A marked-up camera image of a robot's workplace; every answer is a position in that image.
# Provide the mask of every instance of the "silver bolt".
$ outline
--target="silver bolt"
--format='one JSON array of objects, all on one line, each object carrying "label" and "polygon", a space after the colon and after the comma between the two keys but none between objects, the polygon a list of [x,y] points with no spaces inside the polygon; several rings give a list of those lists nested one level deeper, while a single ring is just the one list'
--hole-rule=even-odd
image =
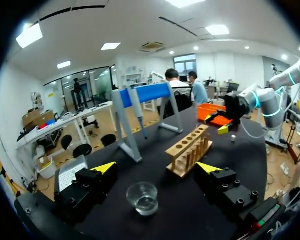
[{"label": "silver bolt", "polygon": [[25,213],[26,213],[26,214],[30,214],[30,213],[31,213],[31,207],[27,207],[27,208],[25,209]]}]

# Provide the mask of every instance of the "orange tray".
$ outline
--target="orange tray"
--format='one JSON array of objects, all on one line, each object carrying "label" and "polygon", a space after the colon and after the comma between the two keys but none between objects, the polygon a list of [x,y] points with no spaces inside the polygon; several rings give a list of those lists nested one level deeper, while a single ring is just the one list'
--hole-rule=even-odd
[{"label": "orange tray", "polygon": [[[204,103],[201,104],[197,107],[197,112],[198,112],[198,118],[202,121],[204,121],[209,114],[215,113],[217,110],[226,110],[225,106],[220,106],[220,105],[215,105],[215,104],[209,104],[209,103]],[[223,126],[226,124],[231,123],[232,120],[229,120],[225,118],[224,116],[217,116],[211,123],[218,125],[218,126]]]}]

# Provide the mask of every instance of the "blue shirt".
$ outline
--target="blue shirt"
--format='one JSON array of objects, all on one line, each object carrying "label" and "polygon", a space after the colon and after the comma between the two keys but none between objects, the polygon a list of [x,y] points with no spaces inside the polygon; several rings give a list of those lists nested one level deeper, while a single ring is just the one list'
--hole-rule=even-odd
[{"label": "blue shirt", "polygon": [[200,81],[195,81],[192,85],[192,93],[194,101],[197,104],[205,104],[208,102],[208,94],[205,86]]}]

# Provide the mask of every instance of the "man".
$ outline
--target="man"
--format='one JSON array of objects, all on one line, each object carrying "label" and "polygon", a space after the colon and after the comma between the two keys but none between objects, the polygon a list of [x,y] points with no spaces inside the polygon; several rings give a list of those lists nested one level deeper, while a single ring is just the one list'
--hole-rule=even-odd
[{"label": "man", "polygon": [[[187,83],[180,81],[179,73],[175,69],[172,68],[168,69],[165,72],[165,78],[169,82],[175,95],[176,93],[179,93],[182,96],[187,96],[188,98],[190,97],[190,91],[191,91],[190,86]],[[189,101],[191,102],[195,101],[193,94],[191,94],[191,100],[189,99]],[[161,98],[157,100],[157,109],[160,114]]]},{"label": "man", "polygon": [[208,94],[205,86],[199,81],[195,71],[189,72],[189,82],[192,83],[192,93],[196,104],[205,104],[208,102]]}]

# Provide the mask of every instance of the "wooden test tube rack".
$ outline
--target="wooden test tube rack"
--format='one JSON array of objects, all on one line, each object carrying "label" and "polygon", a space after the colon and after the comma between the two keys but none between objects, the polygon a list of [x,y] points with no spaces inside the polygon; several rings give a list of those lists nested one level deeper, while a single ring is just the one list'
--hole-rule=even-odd
[{"label": "wooden test tube rack", "polygon": [[171,164],[166,168],[181,178],[184,178],[194,167],[195,163],[204,157],[212,145],[210,135],[204,137],[208,126],[201,125],[193,132],[170,147],[167,154],[171,156]]}]

